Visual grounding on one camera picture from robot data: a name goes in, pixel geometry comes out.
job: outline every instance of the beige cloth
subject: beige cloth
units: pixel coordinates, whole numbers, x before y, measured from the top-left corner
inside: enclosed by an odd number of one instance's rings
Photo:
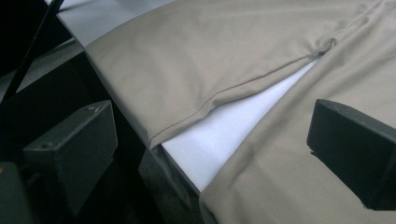
[[[357,10],[342,23],[348,28],[335,37],[337,45],[271,109],[201,194],[206,221],[212,214],[227,224],[396,223],[395,211],[364,208],[306,145],[318,98],[396,128],[396,1],[370,1]]]
[[[178,0],[125,22],[86,51],[153,148],[353,34],[361,26],[351,18],[356,2]]]

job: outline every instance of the beige fabric cover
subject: beige fabric cover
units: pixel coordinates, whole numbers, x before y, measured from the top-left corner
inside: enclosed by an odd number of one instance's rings
[[[356,33],[357,0],[178,0],[86,51],[149,148],[275,84]]]
[[[317,10],[327,11],[323,6]],[[206,221],[212,214],[227,224],[396,223],[395,211],[364,208],[305,142],[318,98],[396,128],[396,1],[370,1],[357,10],[342,22],[348,28],[337,45],[261,120],[201,194]]]

